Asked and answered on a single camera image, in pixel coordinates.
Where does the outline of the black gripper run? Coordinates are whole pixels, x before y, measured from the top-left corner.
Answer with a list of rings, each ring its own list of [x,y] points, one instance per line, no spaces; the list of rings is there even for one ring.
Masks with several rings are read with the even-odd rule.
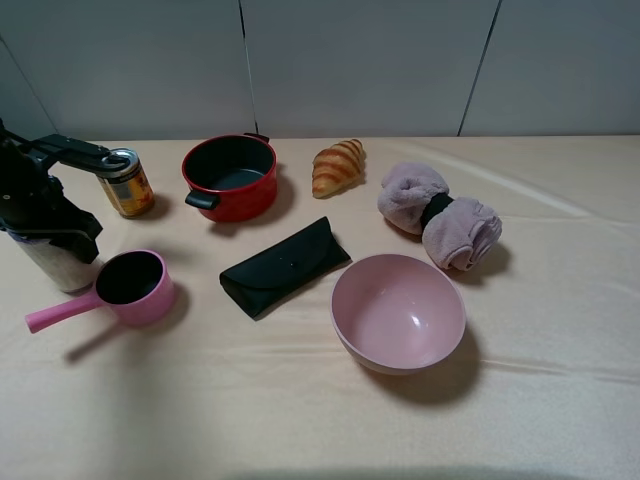
[[[67,202],[63,189],[38,159],[24,154],[1,123],[1,229],[28,240],[46,240],[84,264],[98,256],[103,228],[95,216]]]

